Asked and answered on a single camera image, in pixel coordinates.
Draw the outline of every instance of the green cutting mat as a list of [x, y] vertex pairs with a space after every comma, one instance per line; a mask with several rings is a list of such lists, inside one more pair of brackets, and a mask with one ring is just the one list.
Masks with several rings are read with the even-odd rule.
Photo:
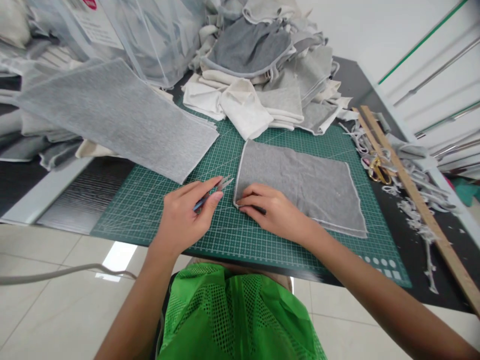
[[[216, 123], [220, 134], [205, 157], [193, 170], [187, 183], [205, 181], [217, 175], [237, 176], [244, 145], [232, 123]], [[348, 135], [336, 125], [325, 135], [313, 136], [296, 129], [268, 129], [255, 139], [260, 143], [291, 148], [297, 152], [347, 162], [358, 190], [368, 238], [330, 233], [358, 256], [397, 284], [410, 288], [407, 275], [389, 228], [380, 211], [370, 180]], [[137, 165], [101, 216], [90, 235], [148, 246], [154, 238], [163, 210], [163, 196], [179, 185], [145, 167]], [[233, 206], [235, 181], [224, 191], [210, 230], [188, 251], [199, 256], [233, 259], [275, 267], [325, 274], [326, 268], [301, 246], [268, 233]]]

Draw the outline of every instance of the table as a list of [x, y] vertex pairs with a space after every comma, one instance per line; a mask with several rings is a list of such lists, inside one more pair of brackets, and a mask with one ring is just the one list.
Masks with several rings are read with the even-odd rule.
[[[372, 111], [382, 112], [391, 126], [392, 133], [400, 139], [407, 138], [408, 132], [404, 128], [405, 125], [402, 124], [402, 121], [395, 120], [394, 111], [386, 102], [382, 101], [379, 90], [375, 89], [372, 85], [373, 82], [369, 80], [360, 66], [355, 61], [343, 58], [335, 58], [335, 60], [340, 63], [340, 71], [335, 76], [335, 80], [342, 82], [340, 89], [343, 96], [353, 97], [350, 105], [353, 107], [367, 105]], [[187, 79], [188, 75], [184, 77], [182, 82], [186, 82]], [[180, 96], [181, 83], [172, 92], [175, 100]], [[6, 164], [0, 163], [0, 174], [9, 174], [8, 178], [10, 179], [6, 186], [0, 188], [0, 211], [3, 209], [3, 212], [6, 211], [10, 204], [15, 202], [15, 199], [12, 200], [10, 196], [10, 190], [14, 184], [17, 184], [15, 179], [20, 179], [22, 172], [24, 172], [24, 175], [25, 172], [37, 174], [35, 179], [32, 179], [29, 183], [30, 186], [32, 184], [35, 185], [35, 181], [45, 177], [45, 172], [39, 170], [39, 165], [35, 163], [22, 164], [17, 168]], [[125, 159], [110, 157], [94, 159], [89, 164], [86, 164], [84, 169], [81, 169], [78, 177], [60, 194], [35, 223], [88, 235], [133, 166], [134, 164], [131, 161]], [[436, 295], [428, 289], [428, 279], [424, 275], [426, 255], [423, 240], [407, 226], [405, 215], [397, 208], [397, 202], [382, 191], [381, 184], [372, 182], [371, 186], [412, 282], [413, 287], [406, 290], [422, 303], [471, 312], [460, 288], [455, 283], [453, 276], [434, 246], [432, 247], [432, 262], [437, 267], [434, 276], [440, 295]], [[28, 186], [22, 185], [17, 186], [17, 188], [23, 189], [24, 194], [29, 191]], [[22, 191], [19, 190], [16, 193], [18, 198], [18, 194], [22, 193]], [[465, 231], [460, 220], [454, 215], [440, 213], [435, 217], [445, 235], [452, 242], [453, 248], [470, 273], [470, 276], [476, 285], [480, 287], [480, 266], [478, 265], [480, 264], [480, 250], [474, 240]], [[278, 267], [235, 261], [233, 263], [288, 276], [307, 278], [314, 281], [320, 280], [305, 273]], [[341, 286], [333, 276], [324, 277], [322, 280], [327, 284]]]

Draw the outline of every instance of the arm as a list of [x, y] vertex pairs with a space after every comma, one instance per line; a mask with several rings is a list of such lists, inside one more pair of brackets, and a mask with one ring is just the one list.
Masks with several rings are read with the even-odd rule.
[[[240, 211], [263, 229], [306, 248], [353, 294], [388, 335], [414, 359], [480, 359], [478, 353], [420, 302], [336, 241], [281, 192], [252, 184]], [[266, 210], [262, 215], [252, 206]]]
[[158, 233], [95, 359], [148, 357], [157, 340], [155, 331], [175, 262], [207, 232], [223, 193], [209, 196], [200, 214], [193, 208], [221, 179], [217, 176], [206, 182], [195, 181], [165, 196]]

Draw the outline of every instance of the fingernail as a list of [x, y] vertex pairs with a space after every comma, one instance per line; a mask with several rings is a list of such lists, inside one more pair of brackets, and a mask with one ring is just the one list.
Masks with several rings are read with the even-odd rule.
[[224, 193], [221, 191], [216, 191], [210, 196], [213, 198], [213, 200], [220, 201], [220, 199], [224, 196]]

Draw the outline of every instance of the hand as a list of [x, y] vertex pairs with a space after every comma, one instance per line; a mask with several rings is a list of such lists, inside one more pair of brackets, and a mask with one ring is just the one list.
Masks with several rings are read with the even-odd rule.
[[149, 253], [150, 250], [154, 253], [169, 251], [178, 257], [205, 235], [224, 193], [216, 191], [208, 196], [200, 213], [193, 209], [221, 180], [222, 176], [217, 176], [205, 182], [194, 181], [165, 195], [160, 226]]
[[[243, 191], [237, 204], [241, 206], [239, 210], [255, 220], [262, 229], [303, 246], [322, 229], [283, 193], [267, 185], [253, 183]], [[265, 209], [266, 214], [252, 206]]]

